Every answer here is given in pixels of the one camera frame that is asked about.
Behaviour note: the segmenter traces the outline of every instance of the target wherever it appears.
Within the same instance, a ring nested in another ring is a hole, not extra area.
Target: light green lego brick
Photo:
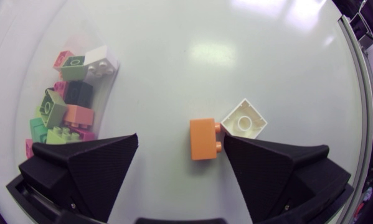
[[[42,118],[34,118],[30,120],[30,130],[32,142],[45,143],[47,140],[48,129],[45,127]]]
[[[51,129],[61,124],[67,105],[57,92],[46,89],[39,111],[45,127]]]
[[[84,56],[69,57],[63,66],[62,78],[64,81],[83,80],[87,75],[87,69],[84,66]]]
[[[34,112],[34,117],[35,117],[35,118],[40,118],[40,117],[41,117],[41,112],[39,111],[40,108],[41,108],[41,106],[37,106],[37,107],[35,108],[35,112]]]
[[[47,144],[68,144],[80,141],[80,135],[70,133],[69,128],[54,127],[48,130]]]

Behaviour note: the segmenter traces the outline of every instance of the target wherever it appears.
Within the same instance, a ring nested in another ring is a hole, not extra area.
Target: pile of lego bricks
[[[42,103],[30,120],[31,138],[26,139],[26,157],[33,156],[32,143],[67,144],[95,139],[91,109],[93,87],[84,81],[87,75],[104,78],[118,69],[116,58],[107,46],[74,55],[69,50],[59,53],[54,66],[60,81],[47,88]]]

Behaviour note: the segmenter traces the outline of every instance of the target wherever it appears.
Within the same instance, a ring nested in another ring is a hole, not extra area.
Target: white table surface
[[[29,3],[3,1],[0,12]],[[87,0],[81,5],[121,63],[99,138],[139,137],[110,223],[138,217],[251,223],[225,152],[196,162],[189,144],[190,119],[221,121],[243,98],[268,121],[258,139],[327,144],[329,158],[352,174],[350,183],[354,180],[361,96],[337,23],[341,13],[332,1]],[[3,27],[21,28],[22,22],[0,16]],[[14,34],[0,33],[0,60],[13,64],[0,69],[0,212],[8,223],[29,223],[4,187],[25,158],[14,152],[11,127],[27,124],[16,116],[25,113],[17,104],[24,76],[14,70],[27,66],[2,51],[24,51],[31,58],[34,50],[27,44],[39,40],[31,32],[24,34],[26,47],[10,45],[7,35]]]

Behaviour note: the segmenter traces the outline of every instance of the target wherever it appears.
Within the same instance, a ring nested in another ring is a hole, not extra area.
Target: cable
[[[369,35],[369,34],[365,34],[366,35],[366,37],[368,37],[370,40],[373,40],[373,37],[371,36],[371,35]]]

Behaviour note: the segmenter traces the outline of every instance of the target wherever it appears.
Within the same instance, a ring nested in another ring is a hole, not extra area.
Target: pink lego brick
[[[59,81],[56,82],[54,85],[55,92],[57,92],[62,97],[62,99],[64,99],[64,96],[66,95],[67,84],[68,83],[66,81]]]
[[[30,159],[34,153],[32,153],[32,140],[26,139],[26,157]]]
[[[71,127],[87,129],[93,124],[93,110],[77,105],[67,105],[63,120],[64,124]]]
[[[65,51],[62,51],[61,53],[59,53],[59,55],[57,56],[56,61],[54,63],[54,69],[56,69],[58,72],[60,72],[60,68],[62,67],[62,65],[71,56],[74,56],[74,54],[71,53],[71,51],[69,51],[69,50],[65,50]]]
[[[72,132],[78,133],[82,141],[95,140],[95,133],[80,128],[69,127]]]

